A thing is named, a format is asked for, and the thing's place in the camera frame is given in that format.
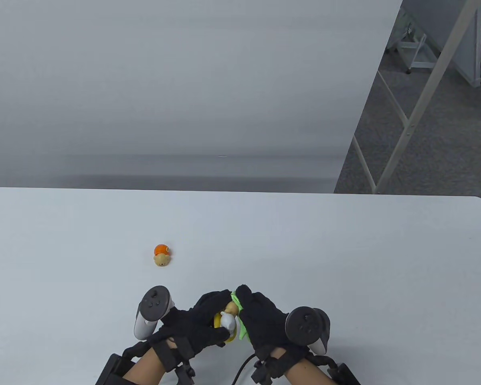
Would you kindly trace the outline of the person's left hand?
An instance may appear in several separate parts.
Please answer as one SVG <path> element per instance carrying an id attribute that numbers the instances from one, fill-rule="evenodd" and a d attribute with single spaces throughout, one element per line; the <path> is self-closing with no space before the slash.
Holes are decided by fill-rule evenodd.
<path id="1" fill-rule="evenodd" d="M 225 345 L 230 332 L 227 328 L 215 328 L 213 321 L 230 301 L 230 290 L 221 290 L 202 295 L 189 310 L 169 311 L 162 319 L 162 326 L 148 339 L 167 373 L 204 348 Z"/>

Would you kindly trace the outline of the person's right hand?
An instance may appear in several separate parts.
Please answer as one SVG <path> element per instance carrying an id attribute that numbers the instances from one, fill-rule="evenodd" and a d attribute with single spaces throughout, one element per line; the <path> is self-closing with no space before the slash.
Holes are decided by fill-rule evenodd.
<path id="1" fill-rule="evenodd" d="M 268 297 L 252 292 L 246 284 L 235 290 L 235 296 L 242 307 L 239 311 L 240 320 L 261 361 L 266 361 L 269 357 L 278 359 L 284 355 L 292 363 L 306 358 L 309 349 L 290 341 L 285 331 L 287 314 L 278 309 Z"/>

